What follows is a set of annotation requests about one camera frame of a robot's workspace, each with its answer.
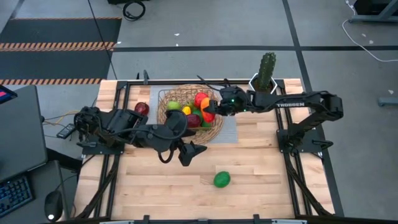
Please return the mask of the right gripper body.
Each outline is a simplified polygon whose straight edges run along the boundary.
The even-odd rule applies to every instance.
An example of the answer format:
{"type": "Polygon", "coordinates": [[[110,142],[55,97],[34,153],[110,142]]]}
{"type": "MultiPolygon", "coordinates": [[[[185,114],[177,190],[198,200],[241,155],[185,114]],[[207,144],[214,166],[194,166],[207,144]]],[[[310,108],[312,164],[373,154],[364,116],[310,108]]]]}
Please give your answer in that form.
{"type": "Polygon", "coordinates": [[[220,90],[221,101],[218,105],[218,114],[222,116],[234,116],[245,112],[248,105],[248,96],[238,86],[229,86],[220,90]]]}

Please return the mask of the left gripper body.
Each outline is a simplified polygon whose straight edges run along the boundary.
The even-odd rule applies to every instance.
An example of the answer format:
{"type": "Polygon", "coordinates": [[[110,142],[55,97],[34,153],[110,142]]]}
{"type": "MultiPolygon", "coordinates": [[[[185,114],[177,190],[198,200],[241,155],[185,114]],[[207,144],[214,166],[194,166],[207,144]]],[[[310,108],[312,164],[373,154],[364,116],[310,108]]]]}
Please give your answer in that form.
{"type": "Polygon", "coordinates": [[[179,138],[176,142],[176,147],[180,152],[188,152],[190,143],[186,143],[182,138],[179,138]]]}

